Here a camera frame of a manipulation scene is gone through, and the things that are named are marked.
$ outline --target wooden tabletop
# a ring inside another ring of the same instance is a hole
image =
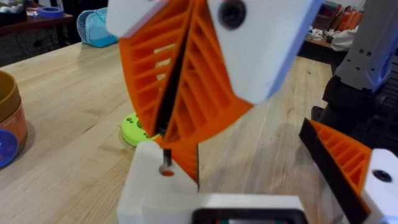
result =
[[[0,69],[17,79],[29,127],[23,154],[0,170],[0,223],[117,223],[134,154],[120,134],[133,108],[118,45],[75,44]],[[336,220],[299,139],[330,77],[329,65],[297,57],[281,91],[200,144],[200,191],[294,194],[310,223]]]
[[[326,41],[326,37],[322,38],[321,40],[305,39],[305,41],[307,41],[309,43],[321,45],[324,47],[328,47],[331,49],[331,44]]]
[[[40,5],[33,3],[32,7],[39,7]],[[28,16],[26,21],[16,22],[8,26],[0,27],[0,35],[10,34],[13,32],[21,32],[29,29],[39,29],[45,27],[51,27],[59,24],[66,24],[73,21],[73,16],[64,13],[63,17],[59,18],[44,18],[44,17],[30,17]]]

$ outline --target black shaft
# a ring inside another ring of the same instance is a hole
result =
[[[163,165],[170,167],[172,165],[172,151],[171,149],[163,149]]]

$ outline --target orange ribbed fin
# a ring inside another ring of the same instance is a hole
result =
[[[170,1],[132,37],[119,40],[124,78],[148,136],[188,32],[193,1]]]

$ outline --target green spool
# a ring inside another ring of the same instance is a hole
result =
[[[141,141],[153,141],[157,136],[149,138],[141,126],[137,114],[132,113],[122,122],[123,139],[132,146],[137,146]]]

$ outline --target wooden table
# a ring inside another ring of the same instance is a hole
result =
[[[42,7],[41,5],[34,2],[32,2],[31,4],[32,5],[28,7]],[[62,28],[58,25],[67,24],[69,22],[73,22],[73,16],[66,13],[63,14],[63,17],[59,18],[44,18],[40,16],[33,18],[28,16],[26,21],[16,22],[8,26],[0,27],[0,35],[22,32],[30,29],[40,29],[40,28],[56,26],[58,43],[60,44],[61,47],[64,47],[66,46],[65,36],[63,34]]]
[[[117,223],[134,149],[121,138],[132,112],[118,45],[75,44],[1,68],[19,83],[29,139],[0,170],[0,223]],[[200,144],[201,192],[299,195],[310,223],[341,214],[299,139],[331,77],[297,57],[278,94]]]
[[[306,38],[305,41],[331,49],[331,44],[326,41],[326,37],[322,38],[321,40],[313,40],[313,39]]]

